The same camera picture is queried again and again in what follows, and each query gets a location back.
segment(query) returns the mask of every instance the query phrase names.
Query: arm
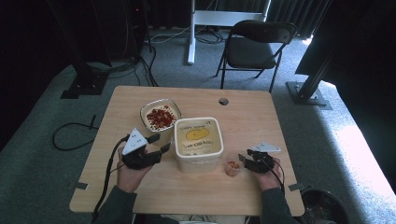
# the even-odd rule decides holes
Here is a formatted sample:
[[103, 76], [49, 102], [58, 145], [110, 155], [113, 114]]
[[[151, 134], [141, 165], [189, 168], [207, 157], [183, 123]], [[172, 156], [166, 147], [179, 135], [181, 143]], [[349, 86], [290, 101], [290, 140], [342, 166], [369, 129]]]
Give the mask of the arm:
[[117, 172], [117, 186], [111, 190], [106, 202], [99, 210], [98, 218], [93, 222], [100, 223], [132, 223], [132, 213], [136, 194], [146, 173], [152, 168], [146, 167], [141, 170], [129, 169], [121, 160], [121, 149], [119, 149], [120, 167]]
[[[276, 161], [273, 171], [280, 178], [279, 163]], [[262, 224], [290, 224], [298, 223], [291, 216], [285, 195], [280, 188], [280, 183], [272, 172], [265, 174], [253, 173], [262, 190]]]

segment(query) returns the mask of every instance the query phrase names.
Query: red chili flakes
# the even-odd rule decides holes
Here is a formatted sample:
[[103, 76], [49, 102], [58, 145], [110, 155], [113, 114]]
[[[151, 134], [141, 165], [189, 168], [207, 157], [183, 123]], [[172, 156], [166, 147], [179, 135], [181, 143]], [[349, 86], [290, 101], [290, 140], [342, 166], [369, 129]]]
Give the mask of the red chili flakes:
[[159, 109], [152, 109], [151, 113], [147, 114], [147, 119], [151, 129], [160, 130], [170, 127], [176, 121], [176, 116], [172, 113], [170, 107], [165, 105]]

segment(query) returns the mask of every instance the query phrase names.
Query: person's left hand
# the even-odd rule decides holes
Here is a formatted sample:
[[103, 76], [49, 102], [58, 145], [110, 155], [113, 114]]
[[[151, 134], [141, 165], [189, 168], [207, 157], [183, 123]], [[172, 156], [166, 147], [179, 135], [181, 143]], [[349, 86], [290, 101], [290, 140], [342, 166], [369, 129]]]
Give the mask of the person's left hand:
[[143, 168], [141, 170], [134, 170], [128, 168], [122, 162], [122, 150], [123, 148], [119, 148], [119, 162], [117, 167], [120, 167], [117, 170], [117, 187], [127, 193], [133, 193], [139, 187], [142, 182], [143, 177], [145, 177], [146, 173], [151, 170], [152, 166]]

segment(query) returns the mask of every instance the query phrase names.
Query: wooden table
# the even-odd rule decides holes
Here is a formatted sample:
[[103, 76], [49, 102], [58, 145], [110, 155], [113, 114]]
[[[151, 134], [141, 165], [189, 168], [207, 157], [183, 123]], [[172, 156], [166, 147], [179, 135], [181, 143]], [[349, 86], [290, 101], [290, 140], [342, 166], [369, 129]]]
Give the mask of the wooden table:
[[[148, 172], [137, 190], [135, 213], [260, 215], [261, 192], [252, 173], [243, 169], [239, 175], [229, 177], [222, 164], [226, 153], [246, 152], [247, 148], [262, 141], [281, 148], [281, 152], [270, 154], [281, 160], [290, 211], [294, 216], [304, 213], [299, 190], [289, 191], [288, 188], [296, 183], [296, 178], [269, 92], [126, 86], [117, 87], [109, 102], [79, 179], [79, 183], [86, 183], [88, 187], [75, 190], [71, 210], [93, 211], [102, 193], [112, 149], [134, 127], [143, 135], [150, 136], [140, 118], [140, 109], [163, 98], [174, 100], [183, 118], [217, 119], [224, 141], [224, 154], [213, 172], [184, 174], [178, 169], [175, 150], [171, 148], [163, 154], [162, 162]], [[221, 105], [219, 98], [227, 98], [229, 103]], [[149, 145], [148, 150], [158, 150], [158, 147]], [[116, 178], [114, 173], [107, 194], [115, 185]]]

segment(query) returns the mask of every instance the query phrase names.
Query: white desk leg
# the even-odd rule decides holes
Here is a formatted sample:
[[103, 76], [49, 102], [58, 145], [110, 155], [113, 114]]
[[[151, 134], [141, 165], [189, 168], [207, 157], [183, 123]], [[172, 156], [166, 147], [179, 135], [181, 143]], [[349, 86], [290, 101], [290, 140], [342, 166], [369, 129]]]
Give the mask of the white desk leg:
[[190, 34], [190, 47], [188, 64], [194, 64], [195, 60], [195, 0], [191, 0], [191, 34]]

